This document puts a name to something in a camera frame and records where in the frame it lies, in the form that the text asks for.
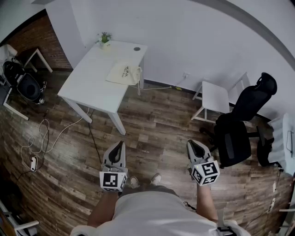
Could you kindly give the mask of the cream drawstring cloth bag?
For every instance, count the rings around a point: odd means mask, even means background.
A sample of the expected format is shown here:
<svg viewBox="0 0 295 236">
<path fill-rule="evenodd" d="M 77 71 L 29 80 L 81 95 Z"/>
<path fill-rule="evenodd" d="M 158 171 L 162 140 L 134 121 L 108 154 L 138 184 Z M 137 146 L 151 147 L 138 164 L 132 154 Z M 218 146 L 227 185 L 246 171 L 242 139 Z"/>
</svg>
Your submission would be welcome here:
<svg viewBox="0 0 295 236">
<path fill-rule="evenodd" d="M 110 70 L 106 77 L 106 81 L 123 85 L 130 85 L 138 89 L 140 93 L 140 79 L 142 77 L 142 69 L 139 66 L 131 65 L 127 62 L 117 62 Z"/>
</svg>

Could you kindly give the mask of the person's left forearm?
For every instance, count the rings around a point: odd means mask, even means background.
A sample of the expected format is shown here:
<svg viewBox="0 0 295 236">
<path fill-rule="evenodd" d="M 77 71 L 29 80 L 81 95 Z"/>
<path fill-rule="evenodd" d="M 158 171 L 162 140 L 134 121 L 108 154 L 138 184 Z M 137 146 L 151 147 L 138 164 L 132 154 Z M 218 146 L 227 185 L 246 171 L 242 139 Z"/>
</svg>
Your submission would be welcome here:
<svg viewBox="0 0 295 236">
<path fill-rule="evenodd" d="M 111 221 L 115 212 L 118 192 L 104 192 L 88 218 L 88 226 L 99 227 Z"/>
</svg>

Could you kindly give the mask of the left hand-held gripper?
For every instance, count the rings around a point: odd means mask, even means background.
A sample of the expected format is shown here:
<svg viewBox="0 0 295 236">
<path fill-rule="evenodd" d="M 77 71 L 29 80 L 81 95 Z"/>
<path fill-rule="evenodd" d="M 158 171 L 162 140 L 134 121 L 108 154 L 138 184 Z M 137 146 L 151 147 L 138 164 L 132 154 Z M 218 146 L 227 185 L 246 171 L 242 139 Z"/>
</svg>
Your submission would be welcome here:
<svg viewBox="0 0 295 236">
<path fill-rule="evenodd" d="M 112 164 L 125 165 L 125 142 L 111 145 L 104 153 L 100 171 L 100 187 L 107 192 L 122 192 L 128 178 L 128 169 Z"/>
</svg>

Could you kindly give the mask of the person's white shirt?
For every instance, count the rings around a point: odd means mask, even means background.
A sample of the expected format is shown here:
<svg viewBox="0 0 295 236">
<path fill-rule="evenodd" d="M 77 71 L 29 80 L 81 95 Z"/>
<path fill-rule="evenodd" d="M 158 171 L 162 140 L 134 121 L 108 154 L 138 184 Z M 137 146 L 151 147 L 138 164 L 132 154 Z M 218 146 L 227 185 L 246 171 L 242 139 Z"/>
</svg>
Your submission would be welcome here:
<svg viewBox="0 0 295 236">
<path fill-rule="evenodd" d="M 120 197 L 111 221 L 95 228 L 79 225 L 70 236 L 251 236 L 235 221 L 213 222 L 163 192 Z"/>
</svg>

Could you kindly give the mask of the white chair frame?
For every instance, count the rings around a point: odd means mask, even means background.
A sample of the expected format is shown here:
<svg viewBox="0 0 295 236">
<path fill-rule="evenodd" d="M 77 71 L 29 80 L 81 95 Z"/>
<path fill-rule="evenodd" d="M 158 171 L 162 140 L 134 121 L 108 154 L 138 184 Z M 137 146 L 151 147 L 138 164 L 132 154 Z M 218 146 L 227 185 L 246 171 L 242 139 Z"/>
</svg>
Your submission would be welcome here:
<svg viewBox="0 0 295 236">
<path fill-rule="evenodd" d="M 22 223 L 0 200 L 0 236 L 36 236 L 39 221 Z"/>
</svg>

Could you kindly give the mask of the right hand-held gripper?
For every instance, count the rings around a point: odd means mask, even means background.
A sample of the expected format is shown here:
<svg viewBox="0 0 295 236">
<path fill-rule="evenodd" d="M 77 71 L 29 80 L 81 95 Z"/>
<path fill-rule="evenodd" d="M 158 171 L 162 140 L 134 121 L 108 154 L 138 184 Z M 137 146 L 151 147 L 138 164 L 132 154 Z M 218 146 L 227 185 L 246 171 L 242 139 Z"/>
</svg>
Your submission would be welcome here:
<svg viewBox="0 0 295 236">
<path fill-rule="evenodd" d="M 190 175 L 199 186 L 214 183 L 220 175 L 219 165 L 216 160 L 210 156 L 209 148 L 196 140 L 188 140 L 187 152 L 191 169 Z"/>
</svg>

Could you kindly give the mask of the white table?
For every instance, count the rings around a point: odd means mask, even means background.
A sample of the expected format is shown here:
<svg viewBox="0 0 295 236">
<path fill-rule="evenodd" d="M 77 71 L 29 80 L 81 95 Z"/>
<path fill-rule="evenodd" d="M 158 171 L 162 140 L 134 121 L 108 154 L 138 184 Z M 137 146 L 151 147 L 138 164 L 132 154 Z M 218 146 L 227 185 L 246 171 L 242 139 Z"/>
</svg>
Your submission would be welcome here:
<svg viewBox="0 0 295 236">
<path fill-rule="evenodd" d="M 146 50 L 145 45 L 120 41 L 111 41 L 106 49 L 93 46 L 74 68 L 58 95 L 88 123 L 92 123 L 92 119 L 81 105 L 107 113 L 120 134 L 125 135 L 118 108 L 128 86 L 108 82 L 106 77 L 117 62 L 143 65 Z"/>
</svg>

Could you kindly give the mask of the white wooden chair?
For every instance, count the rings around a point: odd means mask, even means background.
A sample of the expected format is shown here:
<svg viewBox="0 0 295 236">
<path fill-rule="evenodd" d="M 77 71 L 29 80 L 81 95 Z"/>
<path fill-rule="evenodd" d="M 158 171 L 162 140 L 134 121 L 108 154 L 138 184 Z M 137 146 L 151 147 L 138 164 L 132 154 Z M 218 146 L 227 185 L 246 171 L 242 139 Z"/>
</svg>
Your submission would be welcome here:
<svg viewBox="0 0 295 236">
<path fill-rule="evenodd" d="M 214 124 L 215 121 L 207 118 L 208 111 L 229 113 L 230 104 L 235 104 L 239 95 L 248 86 L 250 86 L 250 81 L 247 73 L 244 73 L 229 90 L 202 81 L 199 83 L 197 91 L 193 96 L 193 100 L 199 99 L 202 101 L 202 104 L 198 111 L 192 116 L 191 120 L 196 119 Z"/>
</svg>

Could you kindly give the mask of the person's right forearm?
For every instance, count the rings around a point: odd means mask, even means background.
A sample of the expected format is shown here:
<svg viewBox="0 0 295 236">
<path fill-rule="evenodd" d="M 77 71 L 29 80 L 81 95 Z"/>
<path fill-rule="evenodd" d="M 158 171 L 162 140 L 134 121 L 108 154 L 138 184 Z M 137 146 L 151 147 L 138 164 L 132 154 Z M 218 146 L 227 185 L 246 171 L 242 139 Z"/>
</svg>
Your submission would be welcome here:
<svg viewBox="0 0 295 236">
<path fill-rule="evenodd" d="M 197 185 L 196 213 L 210 221 L 218 221 L 217 210 L 215 208 L 212 193 L 208 185 Z"/>
</svg>

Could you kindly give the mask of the black round bucket chair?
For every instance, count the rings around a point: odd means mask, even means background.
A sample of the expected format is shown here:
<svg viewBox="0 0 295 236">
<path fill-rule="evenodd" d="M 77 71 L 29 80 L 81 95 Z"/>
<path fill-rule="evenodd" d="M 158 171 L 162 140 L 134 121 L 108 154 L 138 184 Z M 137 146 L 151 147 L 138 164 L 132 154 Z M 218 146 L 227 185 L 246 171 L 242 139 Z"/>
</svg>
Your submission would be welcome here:
<svg viewBox="0 0 295 236">
<path fill-rule="evenodd" d="M 17 85 L 18 92 L 28 100 L 34 101 L 40 95 L 40 85 L 29 74 L 25 73 Z"/>
</svg>

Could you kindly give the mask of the white desk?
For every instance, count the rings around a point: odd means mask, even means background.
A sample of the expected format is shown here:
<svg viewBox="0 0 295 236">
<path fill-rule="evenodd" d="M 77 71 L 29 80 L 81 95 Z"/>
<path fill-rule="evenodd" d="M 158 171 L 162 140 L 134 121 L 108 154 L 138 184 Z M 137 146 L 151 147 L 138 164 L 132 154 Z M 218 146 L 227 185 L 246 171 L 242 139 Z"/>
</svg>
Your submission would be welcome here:
<svg viewBox="0 0 295 236">
<path fill-rule="evenodd" d="M 12 91 L 12 88 L 9 87 L 9 90 L 7 91 L 7 94 L 4 98 L 4 101 L 3 101 L 3 106 L 6 107 L 7 109 L 9 109 L 11 112 L 13 112 L 14 114 L 17 114 L 18 116 L 20 116 L 21 118 L 23 118 L 24 120 L 28 121 L 29 118 L 25 115 L 23 115 L 21 112 L 19 112 L 18 110 L 16 110 L 15 108 L 13 108 L 12 106 L 10 106 L 8 103 L 7 103 L 7 100 L 9 98 L 9 95 Z"/>
<path fill-rule="evenodd" d="M 40 52 L 39 48 L 35 48 L 35 49 L 32 49 L 32 54 L 28 57 L 28 59 L 26 60 L 26 62 L 24 63 L 24 68 L 26 66 L 29 66 L 35 73 L 38 72 L 38 70 L 35 68 L 35 66 L 31 63 L 31 60 L 33 59 L 33 57 L 35 55 L 37 55 L 39 57 L 39 59 L 42 61 L 42 63 L 45 65 L 45 67 L 47 68 L 47 70 L 52 73 L 53 70 L 52 68 L 50 67 L 50 65 L 48 64 L 48 62 L 45 60 L 45 58 L 43 57 L 42 53 Z"/>
</svg>

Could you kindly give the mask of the person's dark trousers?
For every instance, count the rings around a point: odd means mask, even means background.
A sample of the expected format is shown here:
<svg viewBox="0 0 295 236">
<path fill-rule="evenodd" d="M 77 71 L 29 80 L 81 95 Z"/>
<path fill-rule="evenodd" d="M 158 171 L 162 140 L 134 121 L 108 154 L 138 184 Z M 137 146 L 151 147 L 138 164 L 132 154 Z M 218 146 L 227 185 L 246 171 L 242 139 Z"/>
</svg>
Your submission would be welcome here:
<svg viewBox="0 0 295 236">
<path fill-rule="evenodd" d="M 163 193 L 169 193 L 169 194 L 178 196 L 174 190 L 169 189 L 165 186 L 149 184 L 149 185 L 144 185 L 137 188 L 125 187 L 123 189 L 123 192 L 119 195 L 119 197 L 123 197 L 125 195 L 134 194 L 134 193 L 148 192 L 148 191 L 163 192 Z"/>
</svg>

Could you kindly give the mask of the black mesh office chair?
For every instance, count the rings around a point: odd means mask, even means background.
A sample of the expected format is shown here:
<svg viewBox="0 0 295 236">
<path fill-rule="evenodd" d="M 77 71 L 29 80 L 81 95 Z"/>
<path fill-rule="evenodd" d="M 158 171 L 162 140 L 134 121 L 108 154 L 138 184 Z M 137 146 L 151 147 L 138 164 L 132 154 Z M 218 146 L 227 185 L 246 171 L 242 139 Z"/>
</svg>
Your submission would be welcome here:
<svg viewBox="0 0 295 236">
<path fill-rule="evenodd" d="M 256 132 L 248 133 L 244 122 L 253 119 L 276 92 L 276 80 L 263 72 L 256 85 L 248 86 L 241 92 L 232 111 L 219 116 L 213 133 L 200 128 L 200 133 L 206 133 L 211 138 L 209 141 L 213 147 L 210 151 L 218 150 L 221 169 L 236 165 L 251 156 L 251 137 L 259 138 L 257 158 L 262 166 L 267 166 L 267 156 L 274 139 L 267 140 L 259 128 Z"/>
</svg>

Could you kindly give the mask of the small potted green plant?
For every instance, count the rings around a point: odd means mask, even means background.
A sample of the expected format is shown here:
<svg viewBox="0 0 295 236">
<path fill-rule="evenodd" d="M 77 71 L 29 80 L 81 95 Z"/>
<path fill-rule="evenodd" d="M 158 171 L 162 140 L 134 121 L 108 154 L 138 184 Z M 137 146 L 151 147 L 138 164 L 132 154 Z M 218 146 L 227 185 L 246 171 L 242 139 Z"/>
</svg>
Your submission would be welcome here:
<svg viewBox="0 0 295 236">
<path fill-rule="evenodd" d="M 112 39 L 112 34 L 107 32 L 102 32 L 98 34 L 99 38 L 95 42 L 96 45 L 99 46 L 100 49 L 105 49 L 106 47 L 110 46 L 110 40 Z"/>
</svg>

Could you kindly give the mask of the white slatted chair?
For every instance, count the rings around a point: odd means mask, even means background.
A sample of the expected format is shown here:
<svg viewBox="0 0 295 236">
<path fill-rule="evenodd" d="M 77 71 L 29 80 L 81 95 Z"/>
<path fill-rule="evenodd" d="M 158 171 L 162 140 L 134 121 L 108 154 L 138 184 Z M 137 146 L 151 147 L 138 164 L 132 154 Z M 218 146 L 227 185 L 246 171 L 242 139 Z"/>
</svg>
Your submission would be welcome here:
<svg viewBox="0 0 295 236">
<path fill-rule="evenodd" d="M 268 162 L 279 163 L 285 173 L 295 175 L 295 118 L 286 113 L 268 124 L 274 138 Z"/>
</svg>

